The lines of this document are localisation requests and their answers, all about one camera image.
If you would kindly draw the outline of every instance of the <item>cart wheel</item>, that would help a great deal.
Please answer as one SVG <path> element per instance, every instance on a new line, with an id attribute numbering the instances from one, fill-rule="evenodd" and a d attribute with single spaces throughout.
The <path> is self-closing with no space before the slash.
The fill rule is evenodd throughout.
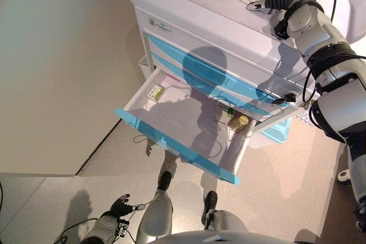
<path id="1" fill-rule="evenodd" d="M 351 179 L 349 178 L 349 169 L 341 171 L 337 176 L 338 183 L 343 185 L 351 185 Z"/>

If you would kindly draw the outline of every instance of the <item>open drawer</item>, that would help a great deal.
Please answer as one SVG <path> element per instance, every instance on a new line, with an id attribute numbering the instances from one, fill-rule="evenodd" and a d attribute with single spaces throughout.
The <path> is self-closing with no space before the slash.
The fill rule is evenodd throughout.
<path id="1" fill-rule="evenodd" d="M 158 102 L 148 95 L 155 85 L 165 88 Z M 130 126 L 161 147 L 208 171 L 238 184 L 235 176 L 256 120 L 249 117 L 238 133 L 216 122 L 217 101 L 179 78 L 156 69 L 124 109 L 116 113 Z"/>

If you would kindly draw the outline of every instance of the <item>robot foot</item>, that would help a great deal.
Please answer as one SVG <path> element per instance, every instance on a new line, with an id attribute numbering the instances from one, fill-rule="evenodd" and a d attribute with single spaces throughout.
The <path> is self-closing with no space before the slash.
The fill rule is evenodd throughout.
<path id="1" fill-rule="evenodd" d="M 160 177 L 158 189 L 166 191 L 169 187 L 170 180 L 172 180 L 172 174 L 169 171 L 165 171 Z"/>
<path id="2" fill-rule="evenodd" d="M 201 222 L 204 225 L 206 221 L 206 215 L 210 209 L 215 209 L 217 203 L 217 193 L 210 191 L 205 198 L 204 212 L 202 213 Z"/>

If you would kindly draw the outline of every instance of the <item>floor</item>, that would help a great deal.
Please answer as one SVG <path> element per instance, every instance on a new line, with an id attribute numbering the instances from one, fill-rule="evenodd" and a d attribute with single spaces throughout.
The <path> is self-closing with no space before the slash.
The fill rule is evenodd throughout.
<path id="1" fill-rule="evenodd" d="M 347 150 L 344 150 L 339 159 L 337 174 L 347 168 L 348 153 Z M 356 206 L 352 186 L 344 186 L 335 182 L 321 238 L 316 238 L 315 244 L 365 244 L 365 234 L 362 234 L 360 230 L 355 230 L 357 218 L 352 211 Z"/>
<path id="2" fill-rule="evenodd" d="M 134 204 L 148 202 L 157 186 L 164 151 L 123 122 L 111 133 L 78 176 L 23 178 L 0 176 L 4 205 L 0 215 L 3 244 L 53 243 L 60 232 L 81 220 L 100 216 L 120 195 Z M 219 181 L 218 209 L 231 211 L 251 232 L 288 241 L 321 238 L 331 199 L 337 160 L 343 148 L 315 127 L 294 119 L 284 144 L 247 148 L 238 171 L 238 186 Z M 201 230 L 202 171 L 177 161 L 169 188 L 173 233 Z M 136 235 L 143 213 L 130 225 Z M 93 222 L 70 232 L 77 243 Z M 127 237 L 121 243 L 132 243 Z"/>

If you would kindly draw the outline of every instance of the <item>beige floor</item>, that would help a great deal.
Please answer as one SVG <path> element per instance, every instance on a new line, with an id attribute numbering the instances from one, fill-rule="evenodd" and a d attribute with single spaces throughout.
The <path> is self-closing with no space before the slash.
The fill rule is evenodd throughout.
<path id="1" fill-rule="evenodd" d="M 79 176 L 46 178 L 16 215 L 8 217 L 11 221 L 3 225 L 2 242 L 53 243 L 64 227 L 99 216 L 121 194 L 130 193 L 131 203 L 149 201 L 157 185 L 164 151 L 155 146 L 147 157 L 146 140 L 138 135 L 120 123 Z M 247 149 L 238 171 L 238 186 L 219 181 L 217 208 L 235 213 L 255 233 L 289 241 L 305 229 L 320 236 L 338 150 L 338 142 L 294 119 L 285 144 Z M 201 170 L 178 161 L 168 191 L 174 206 L 173 233 L 202 229 L 201 177 Z M 14 178 L 1 180 L 5 186 L 11 180 L 12 185 L 16 184 Z M 12 195 L 5 194 L 7 201 Z M 141 217 L 142 213 L 137 213 L 132 219 L 133 235 Z M 78 241 L 91 225 L 72 232 L 70 243 Z M 132 242 L 126 238 L 120 243 Z"/>

